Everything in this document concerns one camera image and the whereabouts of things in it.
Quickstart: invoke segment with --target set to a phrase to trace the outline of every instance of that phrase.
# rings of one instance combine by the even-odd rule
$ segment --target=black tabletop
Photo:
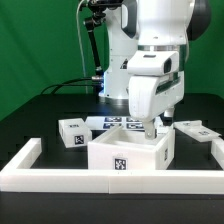
[[[202,120],[224,135],[224,100],[186,94],[175,121]],[[43,152],[33,169],[87,169],[85,147],[67,150],[58,120],[87,116],[127,116],[127,106],[101,104],[91,95],[39,95],[0,122],[0,168],[32,137]],[[176,131],[175,159],[169,169],[221,169],[210,143]],[[223,223],[222,195],[0,193],[0,223]]]

